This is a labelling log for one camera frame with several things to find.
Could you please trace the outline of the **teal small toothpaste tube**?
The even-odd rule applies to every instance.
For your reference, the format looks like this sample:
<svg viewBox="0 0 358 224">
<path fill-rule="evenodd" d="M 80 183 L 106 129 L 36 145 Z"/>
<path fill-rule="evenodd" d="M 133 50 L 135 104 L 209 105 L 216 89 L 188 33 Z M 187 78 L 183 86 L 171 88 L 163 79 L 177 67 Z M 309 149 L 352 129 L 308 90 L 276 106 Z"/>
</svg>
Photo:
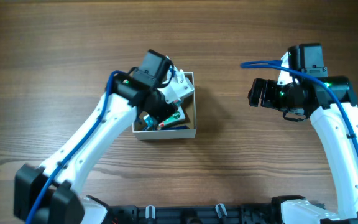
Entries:
<svg viewBox="0 0 358 224">
<path fill-rule="evenodd" d="M 149 114 L 143 117 L 145 121 L 145 128 L 143 131 L 155 131 L 158 126 L 158 122 L 155 118 L 151 117 Z"/>
</svg>

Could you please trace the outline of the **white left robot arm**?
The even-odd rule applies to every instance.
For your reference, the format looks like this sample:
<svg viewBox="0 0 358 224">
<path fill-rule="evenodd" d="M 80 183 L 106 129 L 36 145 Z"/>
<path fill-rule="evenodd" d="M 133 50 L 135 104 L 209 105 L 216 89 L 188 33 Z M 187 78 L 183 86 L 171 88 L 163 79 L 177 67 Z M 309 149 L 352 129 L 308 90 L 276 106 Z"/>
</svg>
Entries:
<svg viewBox="0 0 358 224">
<path fill-rule="evenodd" d="M 24 164 L 17 171 L 14 216 L 26 223 L 106 223 L 105 203 L 79 197 L 89 173 L 141 112 L 161 123 L 193 92 L 193 86 L 176 81 L 162 88 L 109 81 L 90 117 L 57 152 L 38 167 Z"/>
</svg>

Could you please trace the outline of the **blue disposable razor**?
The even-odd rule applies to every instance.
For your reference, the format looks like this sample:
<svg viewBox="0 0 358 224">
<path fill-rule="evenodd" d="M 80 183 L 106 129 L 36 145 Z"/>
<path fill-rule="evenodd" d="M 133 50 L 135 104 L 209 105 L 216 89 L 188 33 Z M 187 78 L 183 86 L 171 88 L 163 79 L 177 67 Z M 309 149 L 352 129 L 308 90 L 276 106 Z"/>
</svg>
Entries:
<svg viewBox="0 0 358 224">
<path fill-rule="evenodd" d="M 184 129 L 189 129 L 189 127 L 187 125 L 181 125 L 181 126 L 164 128 L 163 130 L 168 131 L 168 130 L 184 130 Z"/>
</svg>

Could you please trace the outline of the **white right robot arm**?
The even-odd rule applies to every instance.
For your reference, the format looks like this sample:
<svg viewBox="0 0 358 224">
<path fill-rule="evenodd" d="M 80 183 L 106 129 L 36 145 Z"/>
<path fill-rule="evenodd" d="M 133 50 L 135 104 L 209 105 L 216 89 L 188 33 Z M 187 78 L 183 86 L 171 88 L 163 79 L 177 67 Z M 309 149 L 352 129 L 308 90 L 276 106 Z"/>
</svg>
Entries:
<svg viewBox="0 0 358 224">
<path fill-rule="evenodd" d="M 290 80 L 256 78 L 251 106 L 276 109 L 309 119 L 324 148 L 337 194 L 337 212 L 299 195 L 272 199 L 277 223 L 358 223 L 358 107 L 346 77 Z"/>
</svg>

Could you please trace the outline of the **green soap box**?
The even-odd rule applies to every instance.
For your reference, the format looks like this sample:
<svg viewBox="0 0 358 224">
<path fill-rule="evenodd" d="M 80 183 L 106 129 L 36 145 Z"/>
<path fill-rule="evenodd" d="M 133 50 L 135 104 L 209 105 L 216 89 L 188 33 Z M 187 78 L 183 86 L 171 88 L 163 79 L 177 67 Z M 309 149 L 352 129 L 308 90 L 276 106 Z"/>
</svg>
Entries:
<svg viewBox="0 0 358 224">
<path fill-rule="evenodd" d="M 166 128 L 175 124 L 178 124 L 186 119 L 183 108 L 180 106 L 176 112 L 174 112 L 171 117 L 167 118 L 165 121 L 162 121 L 158 126 L 160 128 Z"/>
</svg>

